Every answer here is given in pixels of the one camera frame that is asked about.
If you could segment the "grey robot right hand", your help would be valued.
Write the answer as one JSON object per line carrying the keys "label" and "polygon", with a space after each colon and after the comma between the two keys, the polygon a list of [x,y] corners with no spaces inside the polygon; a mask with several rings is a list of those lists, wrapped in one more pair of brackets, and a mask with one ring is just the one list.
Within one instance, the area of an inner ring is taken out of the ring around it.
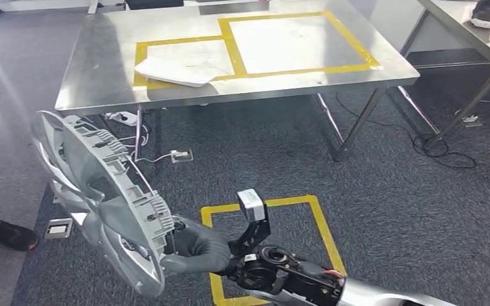
{"label": "grey robot right hand", "polygon": [[231,253],[227,241],[215,229],[183,216],[174,215],[174,230],[167,236],[160,265],[173,273],[223,271]]}

